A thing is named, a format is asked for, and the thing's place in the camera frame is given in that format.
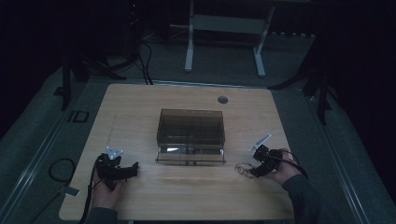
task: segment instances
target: white table leg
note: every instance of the white table leg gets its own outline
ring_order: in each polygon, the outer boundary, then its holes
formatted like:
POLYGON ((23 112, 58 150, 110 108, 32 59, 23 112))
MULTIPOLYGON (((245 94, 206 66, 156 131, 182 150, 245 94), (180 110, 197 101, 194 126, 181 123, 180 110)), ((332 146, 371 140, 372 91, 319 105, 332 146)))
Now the white table leg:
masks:
POLYGON ((270 7, 267 19, 262 26, 262 33, 260 36, 260 42, 257 47, 253 48, 254 59, 256 61, 257 73, 259 77, 265 76, 264 65, 262 63, 262 46, 264 45, 265 37, 267 37, 268 29, 271 24, 271 19, 274 15, 275 7, 270 7))
POLYGON ((187 46, 186 64, 184 70, 190 72, 192 69, 192 58, 194 54, 193 31, 194 31, 194 1, 190 0, 190 27, 189 27, 189 45, 187 46))

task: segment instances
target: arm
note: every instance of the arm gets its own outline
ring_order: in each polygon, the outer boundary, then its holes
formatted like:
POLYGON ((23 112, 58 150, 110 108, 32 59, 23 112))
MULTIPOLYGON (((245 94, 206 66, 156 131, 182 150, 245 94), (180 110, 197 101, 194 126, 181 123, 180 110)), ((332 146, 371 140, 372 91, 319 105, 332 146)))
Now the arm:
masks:
MULTIPOLYGON (((295 163, 289 159, 287 152, 282 152, 282 156, 283 160, 295 163)), ((345 223, 338 212, 322 198, 294 166, 281 162, 278 171, 266 177, 275 180, 289 193, 296 224, 345 223)))
POLYGON ((295 223, 345 223, 338 212, 309 184, 305 176, 291 177, 282 188, 289 193, 295 223))
POLYGON ((125 182, 118 182, 111 191, 104 182, 101 182, 95 172, 93 183, 97 183, 92 191, 92 210, 85 224, 116 224, 117 214, 115 210, 122 195, 125 182))

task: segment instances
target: forearm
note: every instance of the forearm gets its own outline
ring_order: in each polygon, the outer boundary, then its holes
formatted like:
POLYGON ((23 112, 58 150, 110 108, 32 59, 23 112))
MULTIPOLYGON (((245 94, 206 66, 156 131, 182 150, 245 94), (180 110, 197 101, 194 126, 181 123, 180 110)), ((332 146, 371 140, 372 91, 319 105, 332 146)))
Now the forearm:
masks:
POLYGON ((303 175, 295 175, 283 184, 293 204, 295 223, 344 223, 344 220, 303 175))
POLYGON ((116 224, 117 223, 117 211, 96 207, 90 211, 85 224, 116 224))

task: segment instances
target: transparent container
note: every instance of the transparent container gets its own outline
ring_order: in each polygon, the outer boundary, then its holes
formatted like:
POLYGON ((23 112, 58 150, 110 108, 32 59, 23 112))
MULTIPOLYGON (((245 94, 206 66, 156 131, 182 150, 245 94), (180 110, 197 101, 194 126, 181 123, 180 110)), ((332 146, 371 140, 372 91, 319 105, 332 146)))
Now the transparent container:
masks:
POLYGON ((223 164, 221 111, 162 109, 156 162, 183 165, 223 164))

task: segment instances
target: wooden table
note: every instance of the wooden table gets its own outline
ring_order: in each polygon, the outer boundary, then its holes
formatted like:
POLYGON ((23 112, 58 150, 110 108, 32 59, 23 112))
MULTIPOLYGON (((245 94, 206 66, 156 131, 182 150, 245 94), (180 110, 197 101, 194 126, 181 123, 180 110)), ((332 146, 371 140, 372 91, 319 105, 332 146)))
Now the wooden table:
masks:
POLYGON ((249 179, 233 168, 259 165, 249 150, 268 133, 269 148, 289 147, 271 92, 259 89, 112 84, 93 124, 60 218, 81 218, 95 159, 105 147, 123 149, 121 166, 139 161, 138 176, 128 181, 119 204, 123 220, 291 219, 285 190, 276 182, 249 179), (228 98, 227 104, 218 102, 228 98), (221 110, 226 163, 213 166, 164 165, 155 161, 162 108, 221 110))

